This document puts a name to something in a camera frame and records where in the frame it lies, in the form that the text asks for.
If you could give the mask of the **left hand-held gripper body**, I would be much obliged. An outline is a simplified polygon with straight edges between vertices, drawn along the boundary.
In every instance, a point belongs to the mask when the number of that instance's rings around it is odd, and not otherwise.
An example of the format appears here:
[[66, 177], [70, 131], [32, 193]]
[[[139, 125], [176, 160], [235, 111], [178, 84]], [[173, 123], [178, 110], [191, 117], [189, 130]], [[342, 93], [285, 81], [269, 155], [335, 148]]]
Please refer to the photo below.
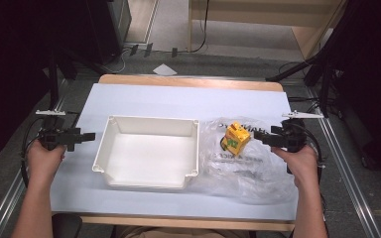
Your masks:
[[47, 150], [51, 151], [58, 145], [64, 145], [69, 152], [73, 152], [75, 145], [81, 143], [79, 128], [74, 126], [64, 127], [67, 112], [38, 110], [36, 114], [43, 120], [39, 131], [39, 141]]

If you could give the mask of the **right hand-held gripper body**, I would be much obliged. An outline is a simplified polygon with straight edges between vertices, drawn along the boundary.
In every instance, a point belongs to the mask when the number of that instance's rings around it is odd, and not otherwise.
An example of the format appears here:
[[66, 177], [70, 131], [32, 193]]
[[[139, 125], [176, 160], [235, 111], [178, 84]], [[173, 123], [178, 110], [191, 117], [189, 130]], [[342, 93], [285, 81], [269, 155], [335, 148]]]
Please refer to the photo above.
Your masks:
[[286, 120], [281, 122], [281, 127], [271, 128], [273, 139], [271, 147], [285, 148], [288, 152], [296, 153], [306, 144], [310, 144], [319, 151], [318, 140], [314, 134], [306, 128], [305, 119], [319, 119], [322, 115], [298, 112], [283, 113]]

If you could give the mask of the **person's left hand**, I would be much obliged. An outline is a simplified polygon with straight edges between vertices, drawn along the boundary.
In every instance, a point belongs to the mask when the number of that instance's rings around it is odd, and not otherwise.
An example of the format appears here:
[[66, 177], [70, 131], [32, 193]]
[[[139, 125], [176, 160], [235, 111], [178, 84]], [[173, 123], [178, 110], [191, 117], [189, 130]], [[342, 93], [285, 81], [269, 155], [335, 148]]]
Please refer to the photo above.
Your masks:
[[53, 150], [42, 146], [39, 140], [29, 147], [29, 185], [49, 186], [64, 159], [65, 146], [58, 145]]

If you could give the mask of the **person's right hand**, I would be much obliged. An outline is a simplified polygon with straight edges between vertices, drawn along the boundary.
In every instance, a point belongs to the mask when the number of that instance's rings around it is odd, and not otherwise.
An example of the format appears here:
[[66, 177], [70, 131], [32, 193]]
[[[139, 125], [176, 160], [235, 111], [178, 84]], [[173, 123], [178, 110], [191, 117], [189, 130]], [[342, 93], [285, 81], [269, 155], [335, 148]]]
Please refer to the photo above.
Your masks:
[[296, 153], [272, 147], [271, 151], [282, 158], [295, 177], [297, 188], [314, 189], [318, 187], [317, 154], [310, 146], [302, 147]]

